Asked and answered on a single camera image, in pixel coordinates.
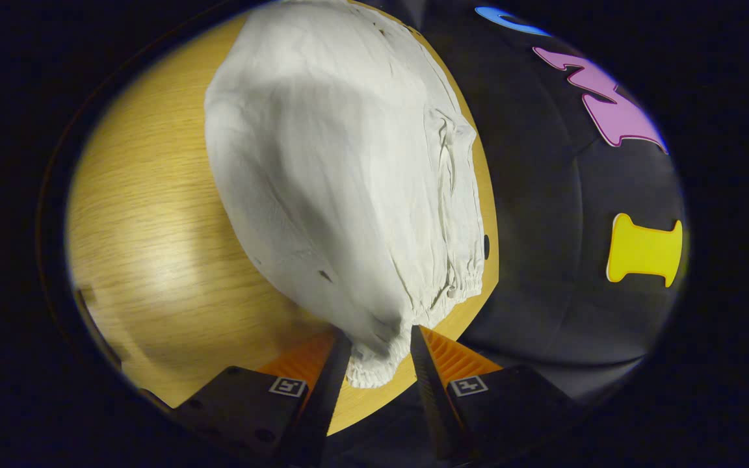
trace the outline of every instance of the colorful letter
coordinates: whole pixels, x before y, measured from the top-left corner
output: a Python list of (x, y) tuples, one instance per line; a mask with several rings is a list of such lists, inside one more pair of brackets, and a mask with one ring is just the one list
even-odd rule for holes
[(535, 34), (538, 36), (550, 36), (549, 33), (544, 32), (538, 27), (525, 26), (524, 24), (513, 23), (512, 21), (508, 21), (507, 19), (502, 18), (502, 17), (513, 18), (514, 15), (511, 15), (508, 12), (503, 12), (502, 10), (499, 10), (498, 8), (493, 8), (492, 6), (478, 6), (476, 7), (476, 13), (479, 13), (479, 15), (481, 15), (482, 17), (485, 17), (488, 20), (493, 21), (496, 24), (507, 27), (507, 29), (512, 29), (521, 33)]
[(579, 66), (580, 69), (568, 77), (568, 82), (612, 101), (604, 103), (590, 94), (583, 95), (583, 104), (588, 109), (588, 114), (594, 119), (594, 124), (609, 145), (620, 146), (623, 139), (635, 138), (653, 142), (669, 154), (663, 144), (663, 138), (643, 110), (616, 92), (618, 83), (615, 83), (605, 71), (584, 58), (552, 53), (541, 47), (534, 47), (533, 51), (558, 70), (566, 70), (568, 66)]
[(660, 275), (665, 287), (672, 284), (681, 263), (683, 228), (675, 221), (672, 231), (636, 226), (626, 213), (612, 223), (612, 246), (606, 264), (606, 278), (618, 282), (627, 273)]

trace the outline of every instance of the wood grain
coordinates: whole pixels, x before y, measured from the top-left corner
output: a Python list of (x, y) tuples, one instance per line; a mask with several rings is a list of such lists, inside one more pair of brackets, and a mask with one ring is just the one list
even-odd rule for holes
[[(244, 19), (176, 48), (116, 97), (86, 142), (69, 195), (72, 282), (90, 290), (88, 310), (124, 374), (172, 407), (227, 365), (257, 369), (330, 327), (256, 272), (213, 183), (204, 92)], [(446, 71), (428, 42), (413, 34)], [(473, 160), (490, 258), (482, 294), (435, 328), (450, 338), (466, 329), (499, 281), (493, 189), (479, 139)], [(329, 434), (386, 405), (414, 380), (407, 358), (381, 388), (344, 382)]]

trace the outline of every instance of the black fabric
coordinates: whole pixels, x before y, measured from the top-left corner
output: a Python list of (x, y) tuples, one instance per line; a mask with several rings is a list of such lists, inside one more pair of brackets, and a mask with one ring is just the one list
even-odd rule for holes
[(324, 468), (449, 467), (434, 458), (417, 382), (374, 414), (328, 437), (323, 456)]
[[(431, 9), (422, 33), (440, 54), (475, 117), (493, 181), (499, 285), (464, 334), (512, 356), (601, 365), (641, 358), (683, 283), (659, 276), (607, 281), (612, 221), (689, 233), (671, 158), (655, 144), (608, 145), (568, 83), (576, 71), (547, 65), (533, 47), (585, 57), (556, 38), (490, 23), (472, 6)], [(455, 38), (469, 36), (470, 41)], [(493, 77), (502, 86), (488, 86)], [(631, 96), (621, 88), (622, 93)]]

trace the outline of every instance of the blue letter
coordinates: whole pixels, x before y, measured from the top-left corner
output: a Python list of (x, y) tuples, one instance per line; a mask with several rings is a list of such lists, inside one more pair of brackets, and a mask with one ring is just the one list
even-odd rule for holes
[(479, 13), (479, 15), (481, 15), (482, 17), (485, 17), (488, 20), (493, 21), (496, 24), (499, 24), (504, 27), (508, 27), (509, 29), (512, 29), (521, 33), (537, 34), (538, 36), (550, 36), (549, 33), (544, 32), (538, 27), (525, 26), (524, 24), (512, 23), (511, 21), (508, 21), (502, 18), (503, 16), (512, 17), (513, 15), (511, 15), (508, 12), (503, 12), (502, 10), (499, 10), (498, 8), (493, 8), (492, 6), (478, 6), (478, 8), (476, 8), (476, 13)]

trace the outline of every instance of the white fabric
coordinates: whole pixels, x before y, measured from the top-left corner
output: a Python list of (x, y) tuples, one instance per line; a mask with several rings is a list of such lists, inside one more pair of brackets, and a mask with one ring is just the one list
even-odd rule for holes
[(207, 151), (256, 269), (383, 385), (410, 326), (481, 293), (475, 130), (405, 27), (343, 0), (250, 13), (206, 92)]

